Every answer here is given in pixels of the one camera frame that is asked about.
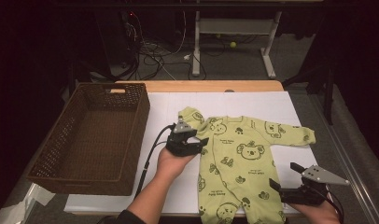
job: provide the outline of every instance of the dark background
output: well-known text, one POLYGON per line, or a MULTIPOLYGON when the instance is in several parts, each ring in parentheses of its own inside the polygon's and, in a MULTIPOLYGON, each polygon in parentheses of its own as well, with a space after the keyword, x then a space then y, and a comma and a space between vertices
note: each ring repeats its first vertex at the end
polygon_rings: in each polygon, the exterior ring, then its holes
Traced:
MULTIPOLYGON (((302 38, 319 31, 302 70, 326 57, 331 60, 335 83, 379 158, 379 1, 361 3, 357 10, 330 12, 323 21, 322 15, 284 12, 277 34, 302 38)), ((175 30, 180 30, 176 25, 182 24, 175 12, 139 11, 138 16, 145 30, 175 42, 175 30)), ((62 12, 44 1, 0 1, 0 208, 63 109, 61 94, 70 62, 87 50, 90 61, 101 62, 98 66, 108 70, 101 39, 79 36, 97 34, 94 15, 79 11, 61 18, 62 12)), ((193 21, 187 25, 190 29, 193 21)))

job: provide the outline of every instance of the white tabletop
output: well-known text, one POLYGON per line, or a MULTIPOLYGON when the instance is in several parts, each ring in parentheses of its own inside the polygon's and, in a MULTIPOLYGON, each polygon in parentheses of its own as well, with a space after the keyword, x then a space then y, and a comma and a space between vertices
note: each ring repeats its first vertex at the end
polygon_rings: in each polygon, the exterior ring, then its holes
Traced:
MULTIPOLYGON (((151 107, 137 166, 133 195, 98 196, 71 194, 64 208, 65 212, 79 215, 117 215, 125 209, 133 200, 145 161, 158 133, 165 126, 174 122, 177 123, 178 111, 184 109, 186 106, 199 109, 206 119, 214 116, 249 116, 278 123, 301 125, 291 99, 285 91, 149 92, 148 98, 151 107)), ((169 132, 169 130, 166 131, 160 140, 165 141, 169 132)), ((158 154, 163 146, 164 144, 159 145, 151 157, 144 186, 155 174, 158 154)), ((297 162, 305 168, 316 164, 315 156, 309 146, 288 147, 274 145, 272 146, 272 152, 280 184, 283 188, 297 188, 302 183, 301 175, 289 168, 291 162, 297 162)), ((198 215, 197 184, 199 159, 200 156, 198 155, 192 160, 170 188, 162 210, 163 215, 198 215)), ((297 211, 289 206, 285 206, 284 212, 287 215, 298 214, 297 211)))

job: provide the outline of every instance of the black sleeve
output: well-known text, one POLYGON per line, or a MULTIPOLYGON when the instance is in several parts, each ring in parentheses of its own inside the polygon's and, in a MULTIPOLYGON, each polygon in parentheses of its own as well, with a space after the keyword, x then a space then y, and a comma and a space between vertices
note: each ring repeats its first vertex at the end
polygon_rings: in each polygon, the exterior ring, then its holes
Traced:
POLYGON ((132 212, 123 210, 117 219, 114 220, 114 224, 146 224, 146 222, 144 222, 132 212))

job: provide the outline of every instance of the green baby onesie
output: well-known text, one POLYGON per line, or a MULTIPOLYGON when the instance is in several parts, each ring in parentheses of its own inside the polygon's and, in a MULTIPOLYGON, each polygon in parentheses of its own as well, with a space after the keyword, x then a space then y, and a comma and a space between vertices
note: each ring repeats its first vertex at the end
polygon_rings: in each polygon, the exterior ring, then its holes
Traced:
POLYGON ((314 143, 314 131, 250 117, 213 117, 204 120, 195 108, 178 116, 197 129, 203 148, 198 179, 199 212, 203 224, 232 223, 239 207, 250 224, 284 223, 278 180, 270 145, 304 146, 314 143))

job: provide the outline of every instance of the wicker basket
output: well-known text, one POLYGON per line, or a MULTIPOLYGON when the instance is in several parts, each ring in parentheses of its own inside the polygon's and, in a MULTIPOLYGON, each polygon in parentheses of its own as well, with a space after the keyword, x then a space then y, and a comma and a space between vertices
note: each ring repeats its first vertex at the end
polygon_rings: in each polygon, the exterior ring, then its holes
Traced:
POLYGON ((142 83, 79 84, 28 179, 54 193, 131 195, 148 112, 142 83))

